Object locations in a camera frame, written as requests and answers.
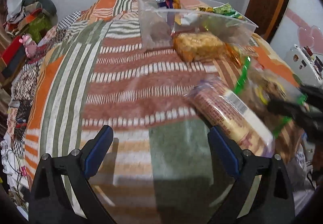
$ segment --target cable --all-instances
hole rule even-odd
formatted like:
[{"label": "cable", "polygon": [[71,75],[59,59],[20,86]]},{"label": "cable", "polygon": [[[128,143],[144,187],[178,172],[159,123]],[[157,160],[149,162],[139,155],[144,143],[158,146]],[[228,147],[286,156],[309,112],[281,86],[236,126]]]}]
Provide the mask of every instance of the cable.
[{"label": "cable", "polygon": [[308,179],[308,181],[311,183],[311,185],[312,185],[312,187],[313,187],[313,189],[315,189],[315,187],[314,187],[314,185],[313,185],[313,182],[310,180],[310,178],[309,178],[309,174],[310,174],[311,172],[309,171],[308,173],[307,173],[307,179]]},{"label": "cable", "polygon": [[[18,166],[19,166],[19,171],[17,171],[16,169],[14,169],[13,167],[12,167],[12,165],[10,164],[10,162],[9,162],[9,157],[8,157],[8,152],[9,151],[11,151],[12,152],[12,154],[14,154],[14,156],[15,156],[15,158],[17,159],[17,162],[18,162]],[[22,171],[21,171],[21,165],[20,165],[20,161],[19,161],[19,158],[18,158],[18,156],[11,150],[11,149],[8,149],[7,150],[7,152],[6,152],[6,156],[7,156],[7,161],[8,161],[8,164],[10,165],[10,167],[18,174],[17,175],[17,180],[16,180],[16,188],[17,188],[17,194],[18,194],[18,196],[19,196],[19,199],[20,199],[20,202],[21,202],[21,204],[23,205],[23,207],[25,208],[25,209],[27,209],[27,207],[26,207],[26,205],[24,204],[24,202],[23,202],[23,199],[22,199],[22,197],[21,197],[21,195],[20,195],[20,193],[19,193],[19,184],[20,184],[20,181],[21,181],[21,179],[22,179],[22,177],[23,177],[23,175],[22,175]]]},{"label": "cable", "polygon": [[16,154],[11,150],[11,149],[8,149],[7,152],[6,152],[6,156],[7,156],[7,161],[8,161],[8,164],[9,166],[19,175],[20,172],[18,172],[15,168],[12,167],[12,165],[10,164],[9,162],[9,157],[8,157],[8,152],[11,151],[12,154],[14,154],[14,156],[17,158]]}]

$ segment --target plastic bag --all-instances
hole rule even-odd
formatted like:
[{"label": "plastic bag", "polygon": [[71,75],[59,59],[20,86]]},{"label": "plastic bag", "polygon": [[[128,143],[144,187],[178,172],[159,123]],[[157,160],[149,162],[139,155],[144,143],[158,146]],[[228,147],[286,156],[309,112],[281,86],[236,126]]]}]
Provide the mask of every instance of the plastic bag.
[{"label": "plastic bag", "polygon": [[174,48],[187,62],[221,59],[227,53],[225,43],[210,32],[181,33],[174,38]]},{"label": "plastic bag", "polygon": [[221,14],[221,15],[225,15],[228,17],[232,17],[232,18],[237,18],[240,20],[246,20],[245,17],[243,15],[241,15],[239,12],[237,12],[234,8],[232,8],[232,6],[229,3],[223,4],[219,7],[198,7],[199,11],[206,11],[206,12],[213,12],[216,14]]},{"label": "plastic bag", "polygon": [[303,146],[300,144],[295,153],[295,157],[286,165],[287,173],[290,178],[290,183],[294,190],[302,189],[307,180],[306,160],[303,151]]},{"label": "plastic bag", "polygon": [[186,97],[212,126],[219,125],[241,149],[249,149],[257,156],[272,156],[270,131],[218,77],[209,77]]},{"label": "plastic bag", "polygon": [[239,44],[226,44],[231,60],[241,68],[243,66],[244,59],[249,56],[258,58],[258,53],[253,46],[240,46]]},{"label": "plastic bag", "polygon": [[270,96],[298,104],[302,104],[306,96],[271,70],[256,68],[257,61],[253,60],[250,67],[250,63],[246,63],[247,60],[243,66],[245,77],[241,75],[234,92],[277,137],[290,118],[274,115],[267,110]]}]

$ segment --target bed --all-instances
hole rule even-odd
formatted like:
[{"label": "bed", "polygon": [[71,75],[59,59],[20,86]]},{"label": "bed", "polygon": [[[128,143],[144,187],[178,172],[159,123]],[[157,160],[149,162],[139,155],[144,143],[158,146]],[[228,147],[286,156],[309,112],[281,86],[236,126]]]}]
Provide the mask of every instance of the bed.
[{"label": "bed", "polygon": [[[206,223],[232,180],[211,160],[208,128],[182,95],[207,73],[233,88],[241,71],[225,60],[185,64],[173,49],[143,52],[137,0],[99,0],[46,36],[25,132],[29,186],[42,154],[67,155],[108,124],[114,141],[89,182],[117,223]],[[265,68],[297,85],[268,43],[254,34],[250,44]],[[301,134],[291,121],[276,140],[286,163]]]}]

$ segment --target orange stripe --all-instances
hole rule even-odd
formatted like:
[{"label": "orange stripe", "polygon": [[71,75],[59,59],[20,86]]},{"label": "orange stripe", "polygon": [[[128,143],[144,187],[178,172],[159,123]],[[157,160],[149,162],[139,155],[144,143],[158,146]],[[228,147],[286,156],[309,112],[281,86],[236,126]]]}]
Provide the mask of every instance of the orange stripe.
[{"label": "orange stripe", "polygon": [[31,153],[32,155],[38,156],[37,150],[31,148],[30,146],[25,145],[25,150]]},{"label": "orange stripe", "polygon": [[36,169],[38,164],[36,164],[34,161],[31,161],[28,157],[25,156],[25,160],[27,161],[27,163],[33,168]]},{"label": "orange stripe", "polygon": [[28,167],[26,167],[26,171],[27,171],[28,175],[31,177],[31,179],[34,179],[35,175],[29,170]]},{"label": "orange stripe", "polygon": [[149,140],[146,141],[124,141],[118,143],[118,152],[139,152],[150,150]]},{"label": "orange stripe", "polygon": [[298,83],[293,77],[293,72],[283,63],[277,64],[266,53],[266,49],[263,47],[253,47],[258,53],[258,62],[264,67],[264,69],[269,69],[275,74],[283,77],[285,80],[290,82],[295,87],[299,87]]},{"label": "orange stripe", "polygon": [[59,57],[56,61],[54,61],[53,63],[50,63],[46,67],[44,71],[44,79],[42,80],[42,83],[39,85],[35,95],[33,110],[29,116],[27,129],[40,128],[41,117],[43,116],[47,94],[49,93],[50,86],[54,80],[55,74],[62,60],[63,60],[63,56]]},{"label": "orange stripe", "polygon": [[96,9],[111,9],[116,5],[117,0],[99,0]]},{"label": "orange stripe", "polygon": [[100,189],[110,197],[150,197],[155,195],[154,187],[146,186],[114,186],[98,185]]},{"label": "orange stripe", "polygon": [[236,83],[237,83],[237,78],[236,78],[230,64],[226,60],[222,61],[222,63],[223,63],[223,66],[226,68],[226,70],[227,70],[227,72],[228,72],[228,74],[230,76],[230,79],[232,81],[233,86],[235,86]]},{"label": "orange stripe", "polygon": [[26,135],[26,139],[38,143],[39,137],[38,136],[35,136],[35,135],[27,134]]},{"label": "orange stripe", "polygon": [[103,163],[100,173],[116,174],[116,175],[145,175],[152,173],[151,164],[130,164],[130,163]]},{"label": "orange stripe", "polygon": [[98,4],[100,0],[98,0],[96,3],[94,3],[88,10],[85,14],[83,14],[83,18],[81,20],[87,20],[90,18],[90,16],[92,15],[93,13],[93,10],[96,8],[96,5]]}]

